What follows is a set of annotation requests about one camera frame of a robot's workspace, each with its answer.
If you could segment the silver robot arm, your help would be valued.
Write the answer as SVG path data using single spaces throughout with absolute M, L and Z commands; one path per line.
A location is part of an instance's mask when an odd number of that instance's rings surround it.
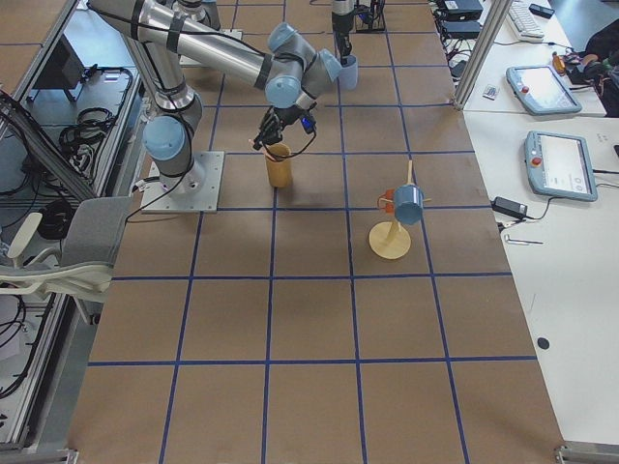
M 155 87 L 161 111 L 188 116 L 198 95 L 189 78 L 220 72 L 262 91 L 270 108 L 252 142 L 273 161 L 274 147 L 296 122 L 315 133 L 311 111 L 342 72 L 329 50 L 314 49 L 290 24 L 282 22 L 262 51 L 219 28 L 214 1 L 91 1 L 89 8 L 124 35 L 140 71 Z
M 311 111 L 317 98 L 334 83 L 353 90 L 358 82 L 358 61 L 352 54 L 350 33 L 354 27 L 355 3 L 332 3 L 332 28 L 337 54 L 326 48 L 315 50 L 289 23 L 279 24 L 268 39 L 255 87 L 265 92 L 270 104 L 252 141 L 252 148 L 281 160 L 272 148 L 282 141 L 288 126 L 300 122 L 306 134 L 316 137 Z

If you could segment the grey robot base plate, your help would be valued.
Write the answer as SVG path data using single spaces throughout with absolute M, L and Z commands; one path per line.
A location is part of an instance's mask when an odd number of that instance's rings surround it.
M 215 213 L 218 209 L 224 151 L 193 153 L 193 167 L 171 193 L 177 180 L 162 177 L 162 182 L 144 187 L 140 206 L 147 214 Z

